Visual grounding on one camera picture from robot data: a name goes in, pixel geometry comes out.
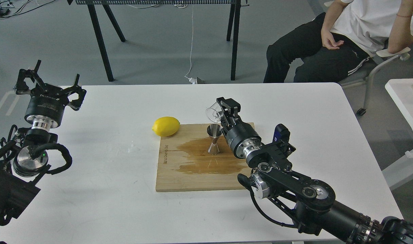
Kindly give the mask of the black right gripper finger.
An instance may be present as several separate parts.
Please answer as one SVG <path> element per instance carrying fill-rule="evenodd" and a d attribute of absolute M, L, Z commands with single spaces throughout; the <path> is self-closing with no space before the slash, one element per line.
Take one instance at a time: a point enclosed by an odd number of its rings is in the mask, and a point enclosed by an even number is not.
<path fill-rule="evenodd" d="M 227 136 L 228 132 L 232 129 L 232 123 L 230 121 L 230 110 L 228 108 L 222 108 L 222 111 L 219 112 L 219 115 L 222 134 L 224 136 Z"/>
<path fill-rule="evenodd" d="M 216 99 L 219 105 L 219 115 L 222 117 L 232 117 L 235 119 L 239 118 L 239 112 L 241 111 L 241 105 L 234 99 L 225 99 L 224 97 L 219 97 Z"/>

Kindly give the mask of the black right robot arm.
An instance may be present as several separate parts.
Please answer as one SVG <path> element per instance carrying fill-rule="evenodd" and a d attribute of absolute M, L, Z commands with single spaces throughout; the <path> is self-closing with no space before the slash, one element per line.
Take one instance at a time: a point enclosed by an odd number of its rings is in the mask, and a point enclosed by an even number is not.
<path fill-rule="evenodd" d="M 382 222 L 371 219 L 335 200 L 332 187 L 292 170 L 288 156 L 295 151 L 283 124 L 273 141 L 262 143 L 254 128 L 239 116 L 235 100 L 219 97 L 212 121 L 235 157 L 245 159 L 251 175 L 238 174 L 238 182 L 250 192 L 258 212 L 268 221 L 299 233 L 319 235 L 321 230 L 347 244 L 413 244 L 413 224 L 396 217 Z"/>

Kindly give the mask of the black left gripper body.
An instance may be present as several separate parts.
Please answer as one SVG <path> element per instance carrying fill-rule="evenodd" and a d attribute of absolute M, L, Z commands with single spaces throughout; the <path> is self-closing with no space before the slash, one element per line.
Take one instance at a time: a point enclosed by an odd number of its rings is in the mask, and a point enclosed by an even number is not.
<path fill-rule="evenodd" d="M 65 106 L 69 103 L 67 96 L 61 98 L 55 94 L 44 94 L 39 89 L 32 89 L 31 99 L 28 104 L 24 119 L 32 124 L 35 117 L 44 116 L 51 120 L 51 128 L 61 125 Z"/>

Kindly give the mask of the person's right hand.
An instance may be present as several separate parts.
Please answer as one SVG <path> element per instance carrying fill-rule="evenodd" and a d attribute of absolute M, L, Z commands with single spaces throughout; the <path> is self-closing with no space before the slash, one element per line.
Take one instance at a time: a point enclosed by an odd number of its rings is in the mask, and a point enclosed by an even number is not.
<path fill-rule="evenodd" d="M 324 27 L 321 29 L 321 40 L 323 47 L 329 50 L 337 50 L 344 44 L 343 40 L 335 41 L 332 33 Z"/>

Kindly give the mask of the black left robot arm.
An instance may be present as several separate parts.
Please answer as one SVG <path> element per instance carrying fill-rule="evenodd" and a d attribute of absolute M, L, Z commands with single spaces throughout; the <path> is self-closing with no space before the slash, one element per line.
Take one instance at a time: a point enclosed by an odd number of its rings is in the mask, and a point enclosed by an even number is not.
<path fill-rule="evenodd" d="M 77 74 L 72 86 L 61 88 L 43 82 L 34 69 L 20 69 L 14 87 L 17 95 L 29 95 L 24 120 L 29 128 L 12 125 L 7 138 L 0 140 L 0 226 L 18 218 L 40 189 L 36 186 L 45 174 L 61 173 L 72 165 L 69 150 L 57 142 L 50 129 L 61 125 L 64 110 L 81 108 L 86 90 Z"/>

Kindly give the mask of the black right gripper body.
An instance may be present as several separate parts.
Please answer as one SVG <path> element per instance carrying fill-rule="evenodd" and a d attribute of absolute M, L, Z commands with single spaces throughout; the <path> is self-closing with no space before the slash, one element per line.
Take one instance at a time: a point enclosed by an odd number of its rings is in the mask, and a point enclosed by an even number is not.
<path fill-rule="evenodd" d="M 252 151 L 261 148 L 261 138 L 250 124 L 232 117 L 230 121 L 232 129 L 224 138 L 235 157 L 245 159 Z"/>

